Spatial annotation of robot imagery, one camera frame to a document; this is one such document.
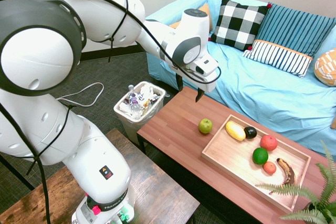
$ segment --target trash can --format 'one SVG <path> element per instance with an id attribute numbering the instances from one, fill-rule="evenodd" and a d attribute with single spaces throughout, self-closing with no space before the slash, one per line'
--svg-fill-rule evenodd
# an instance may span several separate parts
<path id="1" fill-rule="evenodd" d="M 136 93 L 139 93 L 141 88 L 148 84 L 150 87 L 153 88 L 154 93 L 159 94 L 160 97 L 158 100 L 150 107 L 150 109 L 146 112 L 145 115 L 141 116 L 139 119 L 134 119 L 124 113 L 122 110 L 120 110 L 120 104 L 124 102 L 124 100 L 127 98 L 128 93 L 126 93 L 123 98 L 119 100 L 119 102 L 116 103 L 116 105 L 113 107 L 115 113 L 117 114 L 118 118 L 122 122 L 122 125 L 124 126 L 124 129 L 127 133 L 128 138 L 135 144 L 139 145 L 138 137 L 137 137 L 137 131 L 146 124 L 152 118 L 160 109 L 163 107 L 163 99 L 166 95 L 166 91 L 158 86 L 155 86 L 149 82 L 142 81 L 138 85 L 134 87 L 134 91 Z"/>

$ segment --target yellow squash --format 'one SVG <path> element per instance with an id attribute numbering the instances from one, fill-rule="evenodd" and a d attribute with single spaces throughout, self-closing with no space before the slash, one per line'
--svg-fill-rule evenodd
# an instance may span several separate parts
<path id="1" fill-rule="evenodd" d="M 229 133 L 229 135 L 235 138 L 236 140 L 242 141 L 246 138 L 244 129 L 232 121 L 228 121 L 226 123 L 225 128 L 227 133 Z"/>

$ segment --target black and white checkered pillow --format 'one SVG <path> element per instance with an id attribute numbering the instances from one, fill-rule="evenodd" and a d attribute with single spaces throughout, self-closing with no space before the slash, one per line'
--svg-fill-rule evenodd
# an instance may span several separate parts
<path id="1" fill-rule="evenodd" d="M 246 50 L 252 46 L 267 10 L 267 6 L 247 6 L 222 0 L 211 41 Z"/>

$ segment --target orange fruit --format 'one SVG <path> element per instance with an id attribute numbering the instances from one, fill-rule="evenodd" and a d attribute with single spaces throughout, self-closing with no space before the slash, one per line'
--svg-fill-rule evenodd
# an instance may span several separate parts
<path id="1" fill-rule="evenodd" d="M 273 151 L 278 146 L 278 140 L 272 135 L 265 135 L 260 140 L 260 146 L 267 151 Z"/>
<path id="2" fill-rule="evenodd" d="M 264 163 L 263 168 L 268 174 L 273 174 L 277 170 L 277 167 L 271 161 L 267 161 L 266 163 Z"/>

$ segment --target brown banana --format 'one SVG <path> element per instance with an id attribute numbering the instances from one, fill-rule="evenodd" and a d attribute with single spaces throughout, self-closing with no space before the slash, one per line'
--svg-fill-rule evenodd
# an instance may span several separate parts
<path id="1" fill-rule="evenodd" d="M 277 158 L 277 162 L 279 166 L 283 169 L 285 172 L 286 179 L 281 185 L 291 185 L 294 184 L 296 181 L 295 173 L 293 171 L 293 168 L 282 158 Z"/>

